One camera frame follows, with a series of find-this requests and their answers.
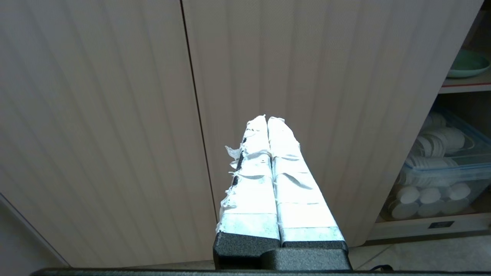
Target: wooden cabinet door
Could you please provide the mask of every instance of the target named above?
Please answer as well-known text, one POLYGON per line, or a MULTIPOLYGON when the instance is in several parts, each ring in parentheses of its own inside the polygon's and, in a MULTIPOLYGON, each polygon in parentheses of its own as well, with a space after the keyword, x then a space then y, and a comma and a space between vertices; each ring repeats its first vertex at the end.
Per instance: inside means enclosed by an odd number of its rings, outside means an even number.
POLYGON ((0 9, 0 192, 74 267, 211 259, 180 3, 0 9))
POLYGON ((481 0, 184 0, 215 206, 260 114, 286 119, 363 244, 481 0))

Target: white wall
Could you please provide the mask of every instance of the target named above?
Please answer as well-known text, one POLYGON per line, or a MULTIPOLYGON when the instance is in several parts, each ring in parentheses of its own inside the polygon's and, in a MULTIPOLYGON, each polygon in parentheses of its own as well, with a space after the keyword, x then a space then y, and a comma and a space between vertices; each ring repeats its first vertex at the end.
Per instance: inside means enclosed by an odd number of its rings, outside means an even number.
POLYGON ((62 263, 0 202, 0 275, 26 276, 62 263))

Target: plastic storage container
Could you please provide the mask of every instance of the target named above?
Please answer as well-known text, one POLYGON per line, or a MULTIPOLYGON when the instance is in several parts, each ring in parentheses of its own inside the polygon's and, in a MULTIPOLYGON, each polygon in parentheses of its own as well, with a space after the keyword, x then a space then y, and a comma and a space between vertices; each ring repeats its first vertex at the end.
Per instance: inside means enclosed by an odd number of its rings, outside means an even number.
POLYGON ((491 139, 435 108, 414 142, 381 215, 407 220, 473 213, 491 182, 491 139))

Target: green plate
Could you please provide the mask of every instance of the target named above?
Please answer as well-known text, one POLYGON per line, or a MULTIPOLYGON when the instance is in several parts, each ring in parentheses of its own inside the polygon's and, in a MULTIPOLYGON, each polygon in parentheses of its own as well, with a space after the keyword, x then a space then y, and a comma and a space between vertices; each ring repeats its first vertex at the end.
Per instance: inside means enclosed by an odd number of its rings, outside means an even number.
POLYGON ((447 78, 468 78, 481 74, 490 66, 482 55, 461 49, 448 71, 447 78))

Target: label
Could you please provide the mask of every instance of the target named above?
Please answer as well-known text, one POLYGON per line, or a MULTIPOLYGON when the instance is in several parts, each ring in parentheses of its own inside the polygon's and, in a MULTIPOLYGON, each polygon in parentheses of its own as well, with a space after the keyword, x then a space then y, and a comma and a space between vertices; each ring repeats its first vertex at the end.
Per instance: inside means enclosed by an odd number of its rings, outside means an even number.
POLYGON ((454 224, 455 221, 440 221, 440 222, 434 222, 432 224, 430 224, 430 227, 428 227, 428 229, 432 229, 432 228, 446 228, 446 227, 450 227, 452 226, 452 224, 454 224))

